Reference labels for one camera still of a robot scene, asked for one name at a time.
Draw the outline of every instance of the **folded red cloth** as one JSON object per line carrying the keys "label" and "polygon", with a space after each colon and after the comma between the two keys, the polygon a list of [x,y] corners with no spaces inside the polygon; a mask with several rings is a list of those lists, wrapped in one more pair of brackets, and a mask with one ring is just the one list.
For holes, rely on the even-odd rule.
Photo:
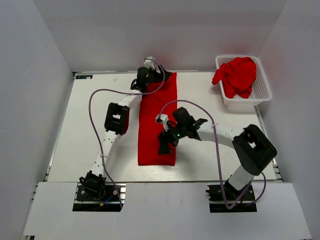
{"label": "folded red cloth", "polygon": [[242,98],[249,98],[252,83],[256,80],[257,66],[250,57],[237,57],[229,63],[224,63],[215,72],[213,85],[222,81],[224,94],[232,99],[236,94]]}
{"label": "folded red cloth", "polygon": [[[159,83],[152,83],[147,88],[147,93],[153,92]],[[158,155],[158,135],[164,129],[162,124],[156,123],[156,116],[168,102],[177,100],[177,73],[172,72],[169,79],[154,94],[144,95],[140,103],[139,111],[139,133],[138,133],[138,164],[139,165],[170,165],[176,164],[176,149],[171,147],[171,154]],[[177,110],[177,103],[168,105],[164,114],[169,120],[175,122],[172,116]]]}

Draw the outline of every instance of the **white platform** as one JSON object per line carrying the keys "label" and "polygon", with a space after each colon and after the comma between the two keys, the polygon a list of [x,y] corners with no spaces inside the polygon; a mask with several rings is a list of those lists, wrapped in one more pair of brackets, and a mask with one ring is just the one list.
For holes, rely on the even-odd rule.
{"label": "white platform", "polygon": [[[210,213],[206,183],[128,183],[121,212],[72,212],[77,183],[40,182],[24,235],[36,240],[301,240],[291,183],[269,183],[257,212]],[[254,183],[258,194],[262,183]]]}
{"label": "white platform", "polygon": [[[178,72],[178,99],[189,100],[204,107],[216,123],[230,127],[259,126],[257,115],[232,113],[223,104],[219,86],[211,84],[213,72]],[[129,91],[136,73],[95,74],[92,79],[75,79],[61,133],[55,150],[48,182],[78,182],[96,160],[99,145],[90,124],[88,101],[91,93],[100,88]],[[118,102],[124,95],[99,92],[92,101],[92,116],[100,137],[104,136],[104,122],[110,102]],[[200,109],[188,103],[186,107],[195,119],[208,118]],[[128,132],[121,138],[109,165],[109,173],[118,182],[148,181],[217,181],[217,156],[215,144],[193,139],[182,139],[176,150],[175,166],[138,166],[137,145],[139,108],[130,112]],[[220,145],[223,178],[226,180],[239,166],[236,152]],[[264,173],[268,180],[276,179],[272,164]]]}

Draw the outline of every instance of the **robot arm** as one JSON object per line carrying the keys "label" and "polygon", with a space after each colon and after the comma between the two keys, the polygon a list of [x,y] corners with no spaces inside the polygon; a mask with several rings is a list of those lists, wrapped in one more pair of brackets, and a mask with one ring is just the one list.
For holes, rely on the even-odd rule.
{"label": "robot arm", "polygon": [[[169,145],[176,147],[179,139],[184,137],[216,141],[214,126],[208,120],[195,120],[184,107],[178,108],[172,115],[176,120],[174,124],[164,114],[156,117],[157,123],[167,126],[158,135],[159,155],[171,153]],[[250,124],[246,128],[216,125],[215,128],[218,143],[233,148],[240,160],[241,165],[224,184],[225,188],[237,194],[265,169],[277,155],[277,151],[256,125]]]}
{"label": "robot arm", "polygon": [[[124,135],[129,127],[130,110],[135,108],[142,100],[147,88],[152,83],[166,82],[171,73],[166,71],[161,65],[160,73],[153,66],[153,57],[148,57],[144,61],[144,66],[137,71],[136,79],[131,83],[130,95],[126,95],[118,103],[111,102],[108,106],[104,128],[104,141],[102,144],[104,163],[107,166],[118,145],[122,135]],[[96,197],[100,197],[106,178],[104,177],[103,158],[100,152],[96,157],[94,164],[85,177],[80,177],[80,182],[85,189],[89,190]]]}

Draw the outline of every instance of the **plastic basket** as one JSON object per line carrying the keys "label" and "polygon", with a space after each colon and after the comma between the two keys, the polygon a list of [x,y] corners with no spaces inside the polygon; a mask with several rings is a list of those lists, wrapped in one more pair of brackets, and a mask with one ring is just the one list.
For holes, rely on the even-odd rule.
{"label": "plastic basket", "polygon": [[252,93],[249,98],[240,97],[236,94],[233,98],[228,98],[225,95],[222,81],[220,81],[220,88],[223,97],[223,103],[229,107],[252,107],[264,101],[270,101],[272,98],[269,83],[264,72],[264,69],[260,63],[260,60],[255,56],[247,55],[221,55],[215,58],[216,69],[219,69],[222,64],[231,62],[233,59],[240,57],[250,57],[256,65],[255,81],[252,84]]}

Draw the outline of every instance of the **crumpled red cloth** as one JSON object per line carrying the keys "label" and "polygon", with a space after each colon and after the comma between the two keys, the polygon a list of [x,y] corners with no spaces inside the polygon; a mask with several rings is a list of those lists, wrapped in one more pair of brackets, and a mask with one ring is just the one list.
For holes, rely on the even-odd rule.
{"label": "crumpled red cloth", "polygon": [[236,94],[242,98],[249,98],[252,83],[256,80],[257,66],[250,57],[237,57],[229,63],[224,63],[215,72],[212,84],[222,81],[224,94],[232,99]]}

